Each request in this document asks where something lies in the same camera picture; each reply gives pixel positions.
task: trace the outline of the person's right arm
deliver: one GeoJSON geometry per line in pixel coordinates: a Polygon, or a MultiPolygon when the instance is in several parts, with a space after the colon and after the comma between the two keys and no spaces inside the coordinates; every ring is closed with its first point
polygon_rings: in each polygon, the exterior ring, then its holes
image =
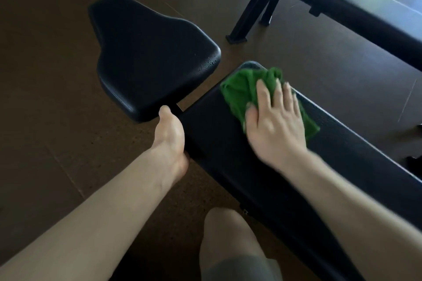
{"type": "Polygon", "coordinates": [[[262,81],[259,111],[246,112],[256,155],[312,205],[367,281],[422,280],[422,233],[307,150],[298,100],[278,83],[271,104],[262,81]]]}

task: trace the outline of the shorts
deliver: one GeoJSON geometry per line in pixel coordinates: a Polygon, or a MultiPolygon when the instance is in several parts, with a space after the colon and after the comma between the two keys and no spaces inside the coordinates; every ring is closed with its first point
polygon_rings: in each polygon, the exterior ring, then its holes
{"type": "Polygon", "coordinates": [[[282,281],[276,260],[241,256],[224,260],[202,274],[202,281],[282,281]]]}

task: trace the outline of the person's left hand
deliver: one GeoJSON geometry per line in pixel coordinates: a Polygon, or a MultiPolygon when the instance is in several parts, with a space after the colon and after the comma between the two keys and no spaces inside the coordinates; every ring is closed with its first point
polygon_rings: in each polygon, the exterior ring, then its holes
{"type": "Polygon", "coordinates": [[[155,138],[151,149],[157,151],[163,164],[170,167],[175,181],[180,180],[186,173],[189,161],[184,153],[184,130],[180,120],[171,113],[168,106],[162,106],[160,122],[155,128],[155,138]]]}

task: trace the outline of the black bench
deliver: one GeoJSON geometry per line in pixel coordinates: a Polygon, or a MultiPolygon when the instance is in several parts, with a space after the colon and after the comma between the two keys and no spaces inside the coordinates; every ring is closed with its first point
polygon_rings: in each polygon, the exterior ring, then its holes
{"type": "MultiPolygon", "coordinates": [[[[190,108],[177,106],[217,67],[220,49],[197,26],[134,0],[101,0],[89,15],[101,44],[98,75],[107,94],[136,122],[171,107],[186,150],[256,219],[323,280],[363,280],[305,199],[259,161],[216,85],[190,108]]],[[[261,69],[246,62],[241,68],[261,69]]],[[[422,182],[298,93],[321,132],[309,148],[342,176],[422,229],[422,182]]]]}
{"type": "MultiPolygon", "coordinates": [[[[301,0],[310,13],[327,15],[362,37],[422,71],[422,14],[396,0],[301,0]]],[[[230,43],[246,35],[264,8],[260,23],[269,25],[278,0],[251,0],[232,33],[230,43]]]]}

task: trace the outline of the green microfiber towel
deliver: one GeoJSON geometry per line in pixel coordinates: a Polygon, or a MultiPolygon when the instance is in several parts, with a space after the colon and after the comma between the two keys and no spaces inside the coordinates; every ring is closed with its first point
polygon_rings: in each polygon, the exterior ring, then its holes
{"type": "MultiPolygon", "coordinates": [[[[252,102],[258,107],[258,98],[256,96],[256,82],[262,79],[270,91],[271,99],[276,89],[276,79],[280,79],[283,84],[283,74],[278,68],[267,69],[240,69],[229,76],[220,85],[225,101],[230,106],[233,115],[239,119],[244,127],[245,112],[248,102],[252,102]]],[[[318,131],[318,125],[306,114],[299,101],[299,108],[302,114],[303,124],[305,126],[305,138],[308,140],[318,131]]]]}

